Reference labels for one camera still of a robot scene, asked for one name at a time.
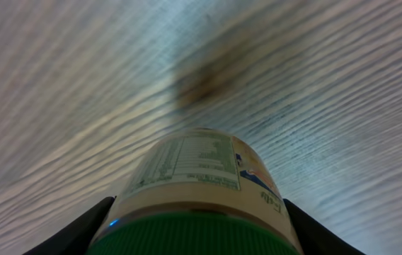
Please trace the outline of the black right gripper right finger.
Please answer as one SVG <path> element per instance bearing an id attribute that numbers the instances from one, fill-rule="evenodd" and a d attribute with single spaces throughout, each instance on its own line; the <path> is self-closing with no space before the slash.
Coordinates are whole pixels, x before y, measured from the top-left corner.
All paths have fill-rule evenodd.
<path id="1" fill-rule="evenodd" d="M 364 255 L 290 200 L 283 201 L 305 255 Z"/>

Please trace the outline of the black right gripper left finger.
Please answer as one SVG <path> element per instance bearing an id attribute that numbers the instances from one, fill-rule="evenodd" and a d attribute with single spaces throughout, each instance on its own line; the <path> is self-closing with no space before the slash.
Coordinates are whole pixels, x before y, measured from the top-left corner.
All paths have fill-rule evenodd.
<path id="1" fill-rule="evenodd" d="M 83 215 L 24 255 L 85 254 L 93 236 L 105 222 L 114 201 L 115 197 L 102 199 Z"/>

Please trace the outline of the green lidded jar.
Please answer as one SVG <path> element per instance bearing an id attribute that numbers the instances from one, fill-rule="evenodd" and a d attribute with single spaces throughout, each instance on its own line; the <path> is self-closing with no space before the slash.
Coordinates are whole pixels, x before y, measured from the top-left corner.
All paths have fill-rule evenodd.
<path id="1" fill-rule="evenodd" d="M 239 138 L 211 129 L 177 132 L 157 142 L 128 178 L 92 243 L 144 217 L 194 212 L 251 223 L 303 252 L 262 159 Z"/>

